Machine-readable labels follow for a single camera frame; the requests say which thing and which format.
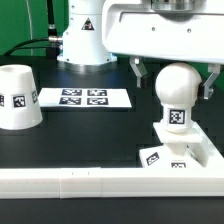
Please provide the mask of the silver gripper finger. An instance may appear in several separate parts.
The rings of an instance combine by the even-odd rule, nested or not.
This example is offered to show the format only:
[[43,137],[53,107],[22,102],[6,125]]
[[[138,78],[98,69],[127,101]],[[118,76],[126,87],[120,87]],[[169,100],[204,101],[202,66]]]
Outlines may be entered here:
[[146,89],[150,85],[150,74],[148,73],[143,59],[137,56],[131,56],[129,59],[130,66],[136,75],[136,85],[138,88]]
[[214,93],[213,84],[222,71],[221,64],[209,64],[208,72],[210,73],[207,80],[199,86],[199,97],[208,100]]

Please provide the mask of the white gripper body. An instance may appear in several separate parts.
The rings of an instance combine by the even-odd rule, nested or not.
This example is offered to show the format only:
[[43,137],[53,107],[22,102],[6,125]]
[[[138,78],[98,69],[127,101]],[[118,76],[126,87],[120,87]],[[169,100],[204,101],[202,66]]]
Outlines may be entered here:
[[224,64],[224,0],[106,0],[102,42],[115,54]]

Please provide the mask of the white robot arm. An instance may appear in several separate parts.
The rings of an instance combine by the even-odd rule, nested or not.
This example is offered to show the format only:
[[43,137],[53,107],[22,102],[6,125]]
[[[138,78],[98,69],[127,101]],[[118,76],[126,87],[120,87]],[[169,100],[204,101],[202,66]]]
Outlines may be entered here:
[[206,63],[203,97],[212,95],[224,67],[224,0],[68,0],[68,8],[61,66],[92,71],[123,54],[142,77],[143,57]]

